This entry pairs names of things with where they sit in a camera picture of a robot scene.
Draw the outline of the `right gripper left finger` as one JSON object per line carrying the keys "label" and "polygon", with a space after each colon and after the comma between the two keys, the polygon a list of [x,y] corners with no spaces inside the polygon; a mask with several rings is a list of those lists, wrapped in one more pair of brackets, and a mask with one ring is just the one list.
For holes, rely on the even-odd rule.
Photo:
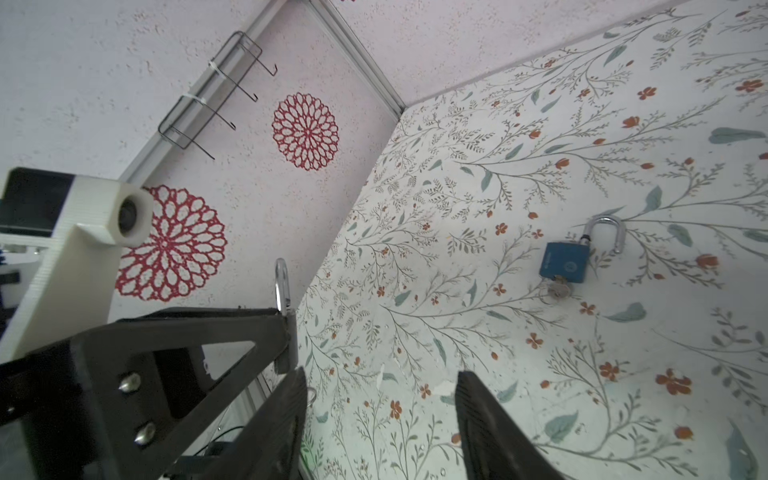
{"label": "right gripper left finger", "polygon": [[288,373],[203,479],[297,479],[308,406],[303,368]]}

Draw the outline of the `small metal key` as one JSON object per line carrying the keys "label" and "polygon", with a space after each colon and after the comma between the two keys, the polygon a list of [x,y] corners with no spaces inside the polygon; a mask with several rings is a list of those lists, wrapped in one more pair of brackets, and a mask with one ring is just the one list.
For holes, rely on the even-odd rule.
{"label": "small metal key", "polygon": [[555,276],[547,285],[547,295],[554,301],[561,301],[572,295],[572,288],[566,278]]}

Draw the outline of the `blue padlock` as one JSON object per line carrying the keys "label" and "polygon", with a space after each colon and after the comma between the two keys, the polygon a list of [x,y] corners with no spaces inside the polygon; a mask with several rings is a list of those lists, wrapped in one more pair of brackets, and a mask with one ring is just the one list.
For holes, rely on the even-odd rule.
{"label": "blue padlock", "polygon": [[539,276],[552,281],[583,283],[590,258],[592,233],[599,224],[608,224],[615,228],[613,252],[621,254],[626,239],[624,222],[614,215],[597,215],[585,224],[582,235],[576,242],[550,242],[546,245]]}

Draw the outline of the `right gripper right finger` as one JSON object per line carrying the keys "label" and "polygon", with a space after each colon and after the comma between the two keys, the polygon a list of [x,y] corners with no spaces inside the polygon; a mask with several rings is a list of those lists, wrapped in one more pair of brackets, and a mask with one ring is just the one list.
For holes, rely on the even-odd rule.
{"label": "right gripper right finger", "polygon": [[458,373],[455,408],[469,479],[563,479],[475,373]]}

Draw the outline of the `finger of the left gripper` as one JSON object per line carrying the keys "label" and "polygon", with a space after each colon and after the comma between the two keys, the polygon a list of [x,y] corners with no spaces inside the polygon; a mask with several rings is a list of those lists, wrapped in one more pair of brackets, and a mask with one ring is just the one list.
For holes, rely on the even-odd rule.
{"label": "finger of the left gripper", "polygon": [[203,479],[188,448],[267,367],[298,369],[295,316],[165,309],[1,367],[5,479]]}

